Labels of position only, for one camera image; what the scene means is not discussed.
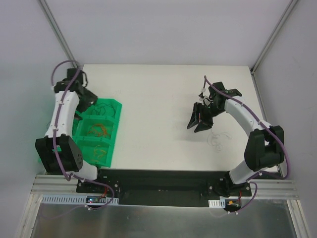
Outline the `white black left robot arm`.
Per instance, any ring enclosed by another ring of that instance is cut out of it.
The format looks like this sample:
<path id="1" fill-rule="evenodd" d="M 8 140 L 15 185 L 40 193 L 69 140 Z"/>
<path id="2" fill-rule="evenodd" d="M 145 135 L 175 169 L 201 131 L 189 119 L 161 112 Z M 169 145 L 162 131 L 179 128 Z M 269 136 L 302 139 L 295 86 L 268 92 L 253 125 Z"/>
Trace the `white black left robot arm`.
<path id="1" fill-rule="evenodd" d="M 87 89 L 86 73 L 69 68 L 66 78 L 53 86 L 55 106 L 49 128 L 43 138 L 35 141 L 35 148 L 48 174 L 72 176 L 88 180 L 88 188 L 99 193 L 105 181 L 98 176 L 96 166 L 84 160 L 80 147 L 73 139 L 73 122 L 81 120 L 81 113 L 97 102 L 97 96 Z"/>

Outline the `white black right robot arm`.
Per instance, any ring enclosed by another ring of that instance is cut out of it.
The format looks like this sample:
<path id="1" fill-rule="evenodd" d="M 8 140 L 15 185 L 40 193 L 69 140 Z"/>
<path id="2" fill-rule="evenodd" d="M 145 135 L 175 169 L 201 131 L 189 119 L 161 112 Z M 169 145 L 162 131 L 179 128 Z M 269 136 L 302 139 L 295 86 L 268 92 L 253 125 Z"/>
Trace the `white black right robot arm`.
<path id="1" fill-rule="evenodd" d="M 230 114 L 248 137 L 244 160 L 229 171 L 223 183 L 223 191 L 233 196 L 240 191 L 240 184 L 246 183 L 263 169 L 284 162 L 284 130 L 260 120 L 245 104 L 237 89 L 225 89 L 222 82 L 209 84 L 207 80 L 199 94 L 199 102 L 193 105 L 187 128 L 193 128 L 195 133 L 212 129 L 214 117 L 222 113 Z"/>

